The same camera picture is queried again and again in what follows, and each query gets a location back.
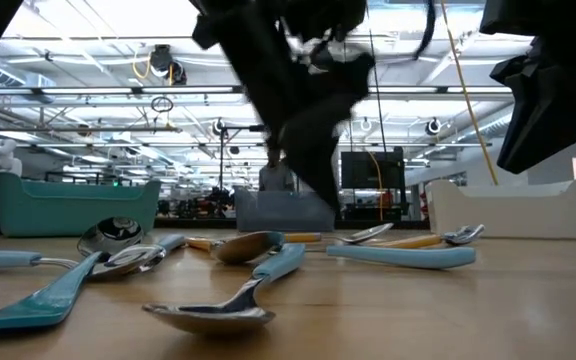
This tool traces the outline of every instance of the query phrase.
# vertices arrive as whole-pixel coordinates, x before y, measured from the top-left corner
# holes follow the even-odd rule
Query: wooden surface
[[[179,250],[156,272],[87,283],[56,328],[0,334],[0,359],[576,360],[576,241],[482,240],[475,247],[476,264],[445,272],[309,252],[298,272],[258,292],[258,302],[277,313],[267,330],[227,341],[183,333],[140,310],[150,302],[226,300],[249,276],[249,268]],[[0,248],[79,259],[73,239],[0,238]],[[0,308],[63,272],[0,270]]]

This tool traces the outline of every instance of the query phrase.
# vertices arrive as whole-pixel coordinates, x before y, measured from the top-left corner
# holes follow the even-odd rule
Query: wooden handle
[[[417,249],[420,247],[433,246],[441,244],[442,240],[439,235],[423,235],[413,238],[385,241],[381,243],[369,244],[371,247],[387,247],[397,249]]]
[[[188,243],[188,246],[192,248],[208,252],[210,252],[210,249],[212,247],[212,241],[208,239],[189,238],[186,239],[186,243]]]
[[[290,243],[310,243],[321,241],[320,233],[286,233],[286,242]]]

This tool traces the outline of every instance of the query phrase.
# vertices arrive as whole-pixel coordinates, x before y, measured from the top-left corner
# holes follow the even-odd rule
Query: wooden table
[[[409,235],[392,231],[389,238]],[[267,331],[219,342],[140,310],[149,302],[225,300],[249,276],[247,267],[180,250],[156,272],[87,283],[56,328],[0,334],[0,359],[576,360],[576,241],[482,240],[475,247],[477,263],[452,271],[310,252],[298,272],[259,291],[259,303],[277,313]],[[0,238],[0,248],[78,258],[73,239]],[[1,270],[0,308],[61,273],[45,266]]]

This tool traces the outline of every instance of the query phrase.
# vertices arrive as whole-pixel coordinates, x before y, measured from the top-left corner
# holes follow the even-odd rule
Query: light blue spatula
[[[101,254],[96,252],[88,256],[52,284],[1,309],[0,330],[51,326],[62,322],[70,314],[82,282]]]

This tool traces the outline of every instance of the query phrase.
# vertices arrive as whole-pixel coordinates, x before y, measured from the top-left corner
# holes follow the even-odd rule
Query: black monitor
[[[372,153],[379,164],[381,188],[404,188],[403,153]],[[344,189],[378,189],[375,161],[365,151],[341,153],[341,187]]]

